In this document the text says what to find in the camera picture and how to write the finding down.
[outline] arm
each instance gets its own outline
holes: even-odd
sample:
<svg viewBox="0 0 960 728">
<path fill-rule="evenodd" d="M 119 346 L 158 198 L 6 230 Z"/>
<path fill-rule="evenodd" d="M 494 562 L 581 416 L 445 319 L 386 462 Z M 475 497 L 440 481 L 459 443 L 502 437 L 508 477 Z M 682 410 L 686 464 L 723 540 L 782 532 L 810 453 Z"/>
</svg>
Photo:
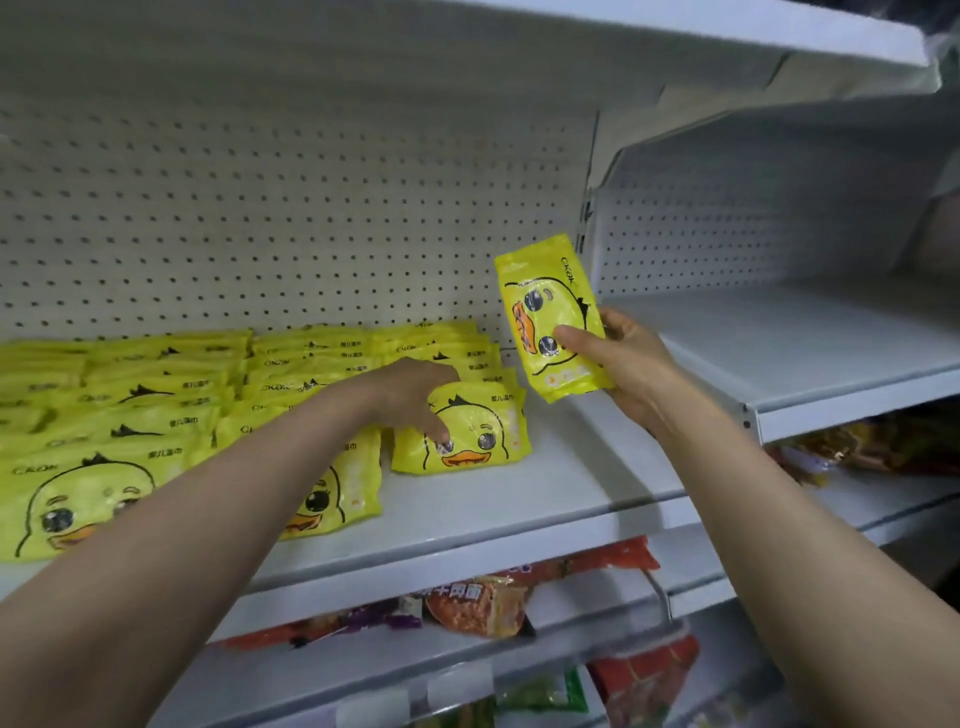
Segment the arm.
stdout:
<svg viewBox="0 0 960 728">
<path fill-rule="evenodd" d="M 797 487 L 656 334 L 603 315 L 610 339 L 556 337 L 603 364 L 613 399 L 657 438 L 797 696 L 826 725 L 956 725 L 960 616 Z"/>
<path fill-rule="evenodd" d="M 326 387 L 0 602 L 5 724 L 145 724 L 344 443 L 373 423 L 445 441 L 426 398 L 456 379 L 452 367 L 401 359 Z"/>
</svg>

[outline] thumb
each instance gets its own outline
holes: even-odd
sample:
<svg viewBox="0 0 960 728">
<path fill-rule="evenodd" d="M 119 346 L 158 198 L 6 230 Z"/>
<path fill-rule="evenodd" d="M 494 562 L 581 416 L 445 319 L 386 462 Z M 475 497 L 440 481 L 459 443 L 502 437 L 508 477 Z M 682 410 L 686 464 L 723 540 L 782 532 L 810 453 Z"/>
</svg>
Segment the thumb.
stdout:
<svg viewBox="0 0 960 728">
<path fill-rule="evenodd" d="M 447 443 L 450 441 L 450 430 L 444 425 L 444 421 L 436 412 L 431 410 L 426 404 L 419 409 L 414 418 L 413 427 L 418 429 L 435 443 Z"/>
<path fill-rule="evenodd" d="M 582 328 L 569 327 L 561 324 L 553 329 L 553 337 L 565 349 L 582 354 L 599 364 L 604 364 L 611 342 L 599 336 L 584 331 Z"/>
</svg>

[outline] pegboard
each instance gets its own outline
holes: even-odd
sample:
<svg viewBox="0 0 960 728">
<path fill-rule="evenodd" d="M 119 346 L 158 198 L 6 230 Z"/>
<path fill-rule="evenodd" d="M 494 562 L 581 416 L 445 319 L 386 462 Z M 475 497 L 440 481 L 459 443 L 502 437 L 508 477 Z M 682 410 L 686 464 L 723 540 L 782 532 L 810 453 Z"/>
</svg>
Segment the pegboard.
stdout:
<svg viewBox="0 0 960 728">
<path fill-rule="evenodd" d="M 591 202 L 594 289 L 623 296 L 891 270 L 944 140 L 749 113 L 624 151 Z"/>
<path fill-rule="evenodd" d="M 3 337 L 474 318 L 576 232 L 594 115 L 0 101 Z"/>
</svg>

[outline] forearm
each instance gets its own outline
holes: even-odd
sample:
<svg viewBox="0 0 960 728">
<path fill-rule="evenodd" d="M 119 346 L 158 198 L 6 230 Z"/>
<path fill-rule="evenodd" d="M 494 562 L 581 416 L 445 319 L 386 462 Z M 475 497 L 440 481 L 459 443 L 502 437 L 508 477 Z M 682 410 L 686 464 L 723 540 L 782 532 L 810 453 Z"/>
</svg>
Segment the forearm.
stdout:
<svg viewBox="0 0 960 728">
<path fill-rule="evenodd" d="M 49 722 L 70 709 L 84 711 L 81 724 L 145 722 L 317 477 L 370 421 L 370 389 L 357 381 L 174 479 L 0 602 L 0 704 L 23 711 L 22 724 L 46 724 L 36 690 L 54 668 L 61 690 Z"/>
<path fill-rule="evenodd" d="M 791 686 L 828 724 L 955 724 L 960 618 L 706 396 L 660 389 L 655 435 Z"/>
</svg>

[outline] hand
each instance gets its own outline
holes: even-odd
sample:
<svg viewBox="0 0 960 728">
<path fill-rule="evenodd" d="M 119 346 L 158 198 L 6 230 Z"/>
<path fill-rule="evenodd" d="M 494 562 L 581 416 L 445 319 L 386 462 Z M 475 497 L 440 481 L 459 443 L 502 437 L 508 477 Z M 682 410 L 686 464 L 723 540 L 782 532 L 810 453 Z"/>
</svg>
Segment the hand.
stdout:
<svg viewBox="0 0 960 728">
<path fill-rule="evenodd" d="M 457 370 L 433 361 L 418 361 L 404 356 L 380 369 L 374 369 L 349 381 L 361 383 L 373 393 L 373 419 L 387 427 L 414 427 L 435 443 L 450 440 L 450 432 L 427 398 L 443 384 L 459 381 Z"/>
<path fill-rule="evenodd" d="M 660 337 L 649 328 L 612 308 L 602 306 L 600 316 L 608 338 L 581 328 L 558 326 L 554 331 L 566 349 L 602 364 L 616 384 L 613 401 L 635 423 L 655 437 L 662 426 L 664 390 L 685 383 Z"/>
</svg>

